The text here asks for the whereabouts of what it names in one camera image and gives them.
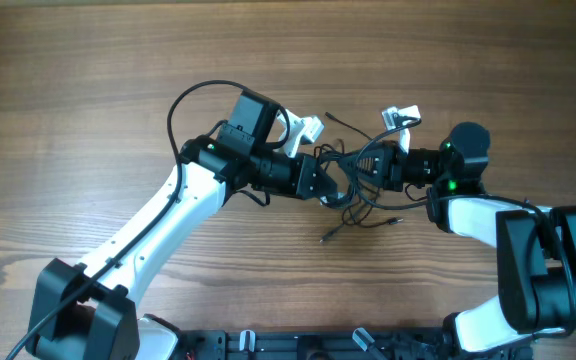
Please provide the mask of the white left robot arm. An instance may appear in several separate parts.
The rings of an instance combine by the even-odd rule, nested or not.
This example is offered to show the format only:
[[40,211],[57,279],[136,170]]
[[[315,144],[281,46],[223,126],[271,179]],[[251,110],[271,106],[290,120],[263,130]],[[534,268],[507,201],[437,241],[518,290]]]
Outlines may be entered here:
[[174,146],[165,184],[109,240],[38,276],[26,337],[13,350],[38,359],[171,359],[178,331],[137,308],[154,277],[192,231],[248,186],[301,200],[335,192],[313,156],[299,152],[323,131],[315,116],[242,90],[231,117]]

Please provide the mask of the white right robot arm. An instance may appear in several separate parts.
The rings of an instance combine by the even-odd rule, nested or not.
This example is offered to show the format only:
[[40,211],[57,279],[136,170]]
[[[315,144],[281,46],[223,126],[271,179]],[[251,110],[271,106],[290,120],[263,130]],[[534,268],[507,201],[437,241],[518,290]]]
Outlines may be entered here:
[[438,149],[407,149],[382,133],[344,155],[349,179],[382,190],[423,187],[430,222],[496,250],[498,293],[446,318],[444,358],[483,358],[576,330],[576,206],[538,207],[488,193],[490,134],[456,125]]

